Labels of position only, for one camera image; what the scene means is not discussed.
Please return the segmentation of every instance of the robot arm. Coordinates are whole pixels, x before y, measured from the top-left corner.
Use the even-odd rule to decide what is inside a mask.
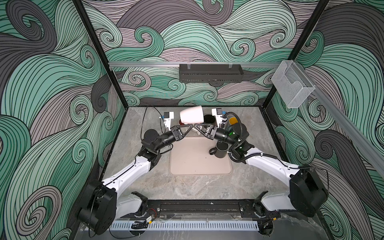
[[[149,172],[161,158],[160,149],[171,145],[175,141],[183,139],[193,128],[192,124],[184,126],[173,126],[170,131],[159,135],[156,130],[149,129],[144,133],[144,138],[141,141],[143,146],[135,157],[135,161],[123,168],[118,173],[103,180],[103,184],[108,188],[114,188],[117,192],[117,198],[123,193],[136,179],[141,175]]]
[[[238,123],[232,125],[229,130],[225,130],[223,125],[228,114],[236,116],[234,113],[223,115],[221,109],[219,111],[217,109],[212,110],[212,115],[216,117],[218,126],[212,124],[174,126],[162,135],[159,135],[154,129],[147,130],[141,141],[142,147],[132,163],[111,177],[105,178],[102,182],[95,180],[86,186],[80,199],[78,219],[96,234],[102,234],[116,218],[129,213],[135,213],[138,216],[144,215],[147,204],[146,197],[137,192],[132,192],[127,197],[121,197],[121,194],[136,179],[156,166],[162,155],[160,153],[162,148],[183,139],[193,127],[211,140],[215,139],[230,144],[229,156],[232,161],[244,162],[258,167],[289,186],[289,191],[263,192],[254,200],[253,207],[260,216],[267,215],[268,211],[296,209],[304,215],[312,217],[328,197],[328,191],[316,171],[311,170],[309,166],[300,167],[283,162],[275,156],[264,154],[249,144],[246,141],[249,133],[239,119]],[[188,127],[185,133],[181,131],[183,127]]]
[[[276,156],[264,154],[246,141],[249,133],[240,121],[232,125],[229,130],[212,124],[196,125],[205,127],[205,132],[201,131],[205,137],[231,144],[228,154],[232,161],[258,167],[290,188],[289,191],[264,192],[260,195],[255,204],[255,210],[260,216],[268,211],[292,209],[313,217],[316,210],[327,200],[328,191],[313,167],[298,166],[281,161]]]
[[[188,127],[186,132],[181,128]],[[159,135],[156,130],[149,129],[141,141],[142,147],[135,160],[128,166],[102,182],[90,182],[80,199],[78,219],[85,223],[96,234],[105,232],[114,219],[129,213],[143,215],[146,198],[137,192],[127,197],[120,195],[140,176],[149,172],[158,163],[160,150],[175,141],[183,139],[193,128],[192,124],[173,126],[170,131]]]

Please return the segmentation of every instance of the green swirl pattern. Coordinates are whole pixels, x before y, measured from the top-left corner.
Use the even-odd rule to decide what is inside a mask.
[[[343,19],[355,9],[366,11],[366,18],[378,14],[382,22],[384,15],[378,12],[382,8],[377,1],[359,2],[371,7],[354,3],[334,7],[340,14],[338,20],[333,19],[337,14],[330,17],[325,11],[324,19],[319,20],[319,26],[296,61],[307,68],[316,85],[341,106],[341,111],[384,155],[384,66],[379,57],[382,49],[370,49],[371,43],[366,40],[368,35],[361,33],[371,31],[370,28],[374,31],[375,24],[379,23],[357,19],[363,26],[355,22],[344,26],[346,21]],[[350,27],[360,38],[340,34],[344,27]],[[361,154],[314,95],[310,95],[298,109],[288,109],[275,94],[269,108],[273,108],[268,113],[274,115],[271,119],[275,132],[282,137],[288,159],[299,165],[326,166],[330,173],[331,191],[321,212],[333,237],[381,240],[384,237],[384,180],[369,164],[370,159]],[[326,173],[321,170],[318,173],[324,182]],[[366,189],[370,189],[374,203],[365,198]]]
[[[295,36],[296,21],[283,1],[257,0],[243,4],[227,21],[214,28],[229,46],[239,38],[257,39],[266,33],[278,31],[271,38],[270,45],[272,48],[282,48]]]
[[[164,49],[193,46],[217,61],[250,61],[255,54],[255,44],[249,38],[239,39],[235,46],[228,50],[224,39],[211,26],[200,22],[186,20],[169,26],[161,33],[164,39]],[[249,47],[248,52],[239,56],[241,44]]]
[[[155,30],[142,26],[135,31],[135,39],[142,43],[142,34],[148,33],[152,43],[145,48],[119,47],[108,50],[105,54],[109,61],[138,61],[145,57],[159,56],[164,48],[163,38]]]
[[[87,10],[96,12],[91,19],[99,23],[95,30],[103,43],[118,47],[122,36],[117,27],[92,6]],[[40,22],[42,14],[48,22]],[[29,26],[36,28],[26,37]],[[48,40],[39,40],[37,28]],[[68,221],[72,208],[91,172],[98,175],[104,166],[103,153],[116,136],[124,108],[113,87],[95,84],[106,70],[71,0],[0,1],[0,32],[1,67],[12,69],[0,79],[0,232],[12,240],[69,239],[76,233],[76,222]],[[21,61],[6,65],[13,50]],[[101,113],[94,109],[98,97],[106,100]],[[33,211],[44,214],[29,218]],[[24,235],[18,225],[23,217],[33,228]]]

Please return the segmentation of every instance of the beige mat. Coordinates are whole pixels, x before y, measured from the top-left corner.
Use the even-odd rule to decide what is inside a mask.
[[[232,172],[228,154],[224,158],[209,155],[216,140],[205,137],[185,137],[174,142],[170,154],[169,172],[172,175],[224,175]]]

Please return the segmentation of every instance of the enclosure wall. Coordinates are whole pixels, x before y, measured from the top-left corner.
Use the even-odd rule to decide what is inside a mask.
[[[384,2],[330,1],[297,62],[384,154]],[[293,163],[325,168],[330,195],[323,213],[335,239],[384,236],[384,181],[314,95],[298,109],[287,109],[278,95],[267,108],[275,131]],[[326,172],[317,170],[323,182]]]
[[[0,2],[1,239],[68,239],[124,108],[72,0]]]
[[[280,62],[317,1],[83,0],[109,61]],[[253,106],[274,69],[244,69],[242,83],[179,82],[178,68],[114,68],[131,106]]]

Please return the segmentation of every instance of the cable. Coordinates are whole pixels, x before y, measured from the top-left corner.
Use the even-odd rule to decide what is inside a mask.
[[[149,210],[152,210],[155,212],[155,218],[157,217],[157,211],[155,211],[155,209],[149,209]]]
[[[170,149],[168,149],[168,150],[166,150],[166,151],[164,151],[164,152],[160,152],[160,154],[164,154],[164,153],[167,153],[167,152],[171,151],[172,149],[173,149],[173,144],[171,143],[171,148],[170,148]]]
[[[242,140],[243,139],[243,126],[242,126],[240,118],[237,116],[237,114],[233,113],[233,112],[227,112],[226,114],[223,115],[223,118],[226,118],[230,114],[233,115],[237,119],[237,122],[240,125],[240,136],[239,136],[239,139]]]
[[[159,121],[160,121],[160,130],[161,130],[162,133],[164,133],[164,132],[163,132],[163,128],[162,128],[162,126],[161,126],[161,118],[159,118]]]
[[[265,224],[267,224],[267,223],[270,223],[270,222],[272,222],[273,220],[271,219],[271,220],[269,220],[269,221],[267,221],[267,222],[265,222],[265,223],[262,223],[262,224],[259,224],[259,227],[260,226],[263,226],[263,225],[265,225]]]
[[[112,237],[116,238],[116,239],[129,239],[129,238],[137,237],[137,236],[130,236],[130,237],[116,237],[116,236],[114,236],[114,235],[111,233],[111,228],[110,228],[110,227],[108,228],[108,230],[109,230],[109,234],[110,234]]]
[[[145,108],[143,120],[141,121],[141,130],[140,130],[140,138],[141,138],[141,140],[143,140],[143,137],[142,137],[142,135],[143,135],[143,124],[144,124],[144,117],[145,117],[145,113],[147,112],[147,109],[148,109],[148,107]]]
[[[135,165],[136,165],[136,156],[140,153],[141,149],[139,150],[139,152],[135,155],[135,162],[132,164],[132,166],[130,168],[128,168],[127,170],[125,170],[124,172],[122,172],[120,175],[118,175],[117,177],[115,177],[112,181],[110,181],[109,183],[105,184],[104,186],[108,186],[108,184],[114,182],[116,179],[118,179],[121,175],[123,175],[124,173],[126,173],[127,171],[129,171],[131,168],[133,168]]]
[[[140,229],[144,229],[144,228],[147,228],[149,223],[147,223],[147,221],[143,221],[143,222],[140,222],[140,221],[135,221],[135,225],[132,225],[131,228],[134,229],[134,230],[140,230]]]
[[[143,135],[143,124],[144,124],[145,113],[147,112],[148,107],[153,107],[153,108],[156,109],[156,111],[160,114],[160,117],[161,117],[161,118],[159,118],[159,120],[160,120],[160,130],[161,130],[162,133],[164,133],[164,132],[163,132],[163,128],[162,128],[162,124],[161,124],[161,120],[163,120],[163,122],[164,122],[164,118],[163,118],[163,116],[161,115],[161,113],[159,112],[159,110],[158,110],[157,108],[155,108],[155,107],[152,106],[152,105],[148,105],[148,106],[145,108],[144,115],[143,115],[143,119],[142,119],[142,121],[141,121],[141,130],[140,130],[140,139],[141,139],[141,140],[143,140],[143,137],[142,137],[142,135]]]
[[[89,216],[89,221],[91,221],[93,205],[95,204],[95,200],[97,198],[97,194],[100,192],[100,190],[101,190],[101,188],[97,191],[97,193],[95,193],[95,197],[93,198],[93,202],[92,202],[92,206],[91,206],[91,213],[90,213],[90,216]],[[89,226],[88,226],[88,236],[89,236],[89,238],[93,238],[94,236],[96,236],[96,233],[93,236],[91,236],[91,232],[89,230]]]
[[[234,161],[234,162],[243,162],[251,157],[255,157],[255,156],[262,156],[262,157],[270,157],[270,158],[273,158],[273,159],[277,159],[279,160],[279,162],[284,166],[284,167],[287,167],[287,168],[290,168],[290,169],[310,169],[310,168],[313,168],[313,169],[319,169],[319,170],[324,170],[326,173],[327,173],[327,191],[329,193],[329,174],[328,174],[328,170],[325,169],[325,168],[320,168],[320,167],[289,167],[287,165],[285,165],[283,163],[283,161],[281,161],[278,157],[274,156],[274,155],[271,155],[271,154],[266,154],[266,153],[261,153],[261,152],[256,152],[256,153],[252,153],[252,154],[249,154],[248,156],[246,157],[243,157],[239,160],[235,159],[233,156],[232,156],[232,152],[228,154],[229,155],[229,158]]]
[[[156,218],[156,217],[157,217],[157,212],[156,212],[154,209],[150,209],[150,210],[152,210],[152,211],[155,213],[155,218]],[[132,225],[132,227],[131,227],[132,229],[135,229],[135,230],[143,229],[143,228],[139,228],[139,226],[141,226],[141,227],[144,226],[144,228],[147,228],[147,227],[148,227],[148,223],[147,223],[147,222],[139,222],[139,221],[135,221],[135,223],[137,223],[137,224]],[[121,238],[121,237],[116,237],[116,236],[114,236],[114,235],[112,234],[112,232],[111,232],[111,227],[109,227],[108,230],[109,230],[109,234],[110,234],[112,237],[116,238],[116,239],[129,239],[129,238],[137,237],[137,236],[123,237],[123,238]]]
[[[160,114],[161,120],[163,120],[163,122],[164,122],[163,115],[161,115],[161,113],[159,112],[159,110],[158,110],[157,108],[155,108],[155,106],[153,106],[153,105],[149,105],[149,106],[151,106],[151,107],[153,107],[154,109],[156,109],[156,111]],[[160,128],[161,128],[161,132],[164,133],[164,132],[163,132],[163,128],[161,127],[161,122],[160,122]]]

